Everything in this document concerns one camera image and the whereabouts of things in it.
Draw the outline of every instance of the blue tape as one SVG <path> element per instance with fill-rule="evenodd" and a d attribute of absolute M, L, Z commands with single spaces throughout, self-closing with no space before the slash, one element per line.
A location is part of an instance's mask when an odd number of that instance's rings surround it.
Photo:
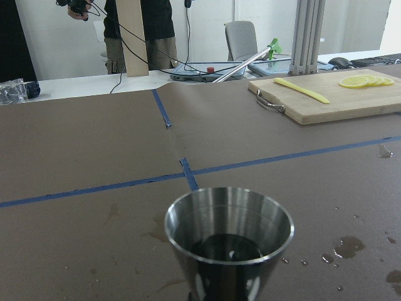
<path fill-rule="evenodd" d="M 184 170 L 185 177 L 187 178 L 190 190 L 192 190 L 192 191 L 198 190 L 199 189 L 198 183 L 196 183 L 196 179 L 190 169 L 187 158 L 180 159 L 180 162 L 181 162 L 182 168 Z"/>
<path fill-rule="evenodd" d="M 283 161 L 283 160 L 288 160 L 288 159 L 313 156 L 313 155 L 318 155 L 318 154 L 325 154 L 327 152 L 336 152 L 336 151 L 342 151 L 345 149 L 354 149 L 357 147 L 363 147 L 363 146 L 374 145 L 374 144 L 383 144 L 386 142 L 393 142 L 393 141 L 400 141 L 400 140 L 401 140 L 401 136 L 387 137 L 387 138 L 382 138 L 382 139 L 377 139 L 377 140 L 358 142 L 358 143 L 346 144 L 346 145 L 340 145 L 340 146 L 334 146 L 334 147 L 327 147 L 324 149 L 309 150 L 307 152 L 297 152 L 294 154 L 288 154 L 288 155 L 282 155 L 282 156 L 276 156 L 276 157 L 270 157 L 270 158 L 264 158 L 264 159 L 256 159 L 256 160 L 251 160 L 251 161 L 245 161 L 245 162 L 233 163 L 233 164 L 221 165 L 221 166 L 215 166 L 215 167 L 208 167 L 208 168 L 204 168 L 204 169 L 199 169 L 197 171 L 193 171 L 192 173 L 194 175 L 207 174 L 210 172 L 225 171 L 228 169 L 247 167 L 247 166 L 253 166 L 253 165 L 258 165 L 258 164 L 265 164 L 265 163 Z"/>
<path fill-rule="evenodd" d="M 171 121 L 169 119 L 169 116 L 167 115 L 167 112 L 163 106 L 163 103 L 159 97 L 159 94 L 157 93 L 156 89 L 152 90 L 153 96 L 155 97 L 157 106 L 159 107 L 160 113 L 163 116 L 164 122 L 165 122 L 165 127 L 168 129 L 169 127 L 171 127 Z"/>
<path fill-rule="evenodd" d="M 181 172 L 179 174 L 167 174 L 167 175 L 159 176 L 159 177 L 149 177 L 146 179 L 116 183 L 116 184 L 111 184 L 111 185 L 97 186 L 97 187 L 84 188 L 84 189 L 75 189 L 73 191 L 67 191 L 65 193 L 47 194 L 45 196 L 37 196 L 35 198 L 26 198 L 26 199 L 18 199 L 15 201 L 3 202 L 3 203 L 0 203 L 0 208 L 29 204 L 29 203 L 36 203 L 36 202 L 42 202 L 42 201 L 49 201 L 51 199 L 60 199 L 60 198 L 68 197 L 68 196 L 78 196 L 80 194 L 97 193 L 99 191 L 106 191 L 106 190 L 118 189 L 118 188 L 123 188 L 123 187 L 143 185 L 143 184 L 148 184 L 148 183 L 152 183 L 152 182 L 160 182 L 160 181 L 166 181 L 166 180 L 171 180 L 171 179 L 178 179 L 180 177 L 185 177 L 185 174 Z"/>

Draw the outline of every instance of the knife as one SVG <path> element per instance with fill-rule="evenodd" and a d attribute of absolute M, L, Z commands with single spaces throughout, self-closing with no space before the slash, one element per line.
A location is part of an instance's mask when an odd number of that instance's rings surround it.
<path fill-rule="evenodd" d="M 318 100 L 321 103 L 324 103 L 324 104 L 329 104 L 330 103 L 330 101 L 326 97 L 320 95 L 319 93 L 316 93 L 314 91 L 311 91 L 311 90 L 308 90 L 308 89 L 305 89 L 305 88 L 301 88 L 300 86 L 297 86 L 297 85 L 295 85 L 293 83 L 290 83 L 289 81 L 285 80 L 284 78 L 277 77 L 277 78 L 274 79 L 274 82 L 278 83 L 280 85 L 286 86 L 288 88 L 291 88 L 293 90 L 299 91 L 301 93 L 304 93 L 307 96 L 310 96 L 310 97 Z"/>

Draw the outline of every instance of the person's hand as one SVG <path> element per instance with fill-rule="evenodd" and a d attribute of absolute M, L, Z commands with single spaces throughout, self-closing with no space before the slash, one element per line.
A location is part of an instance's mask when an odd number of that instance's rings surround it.
<path fill-rule="evenodd" d="M 71 10 L 71 6 L 68 6 L 68 15 L 73 19 L 86 21 L 88 19 L 88 13 L 86 11 L 88 11 L 91 7 L 92 7 L 91 4 L 87 4 L 85 6 L 85 11 L 83 11 L 82 14 L 77 14 Z"/>

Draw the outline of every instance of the black mouse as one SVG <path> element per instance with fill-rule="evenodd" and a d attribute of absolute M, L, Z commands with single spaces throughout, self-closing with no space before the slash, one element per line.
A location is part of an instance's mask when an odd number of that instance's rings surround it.
<path fill-rule="evenodd" d="M 337 66 L 339 69 L 354 68 L 351 61 L 347 60 L 346 58 L 332 58 L 330 61 L 328 61 L 328 63 L 332 64 L 333 66 Z"/>

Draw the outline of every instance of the stainless steel cup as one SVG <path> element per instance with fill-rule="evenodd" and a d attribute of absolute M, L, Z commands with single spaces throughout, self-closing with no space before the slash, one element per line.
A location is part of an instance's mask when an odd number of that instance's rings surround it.
<path fill-rule="evenodd" d="M 165 232 L 196 301 L 254 301 L 294 235 L 279 203 L 241 188 L 185 194 Z"/>

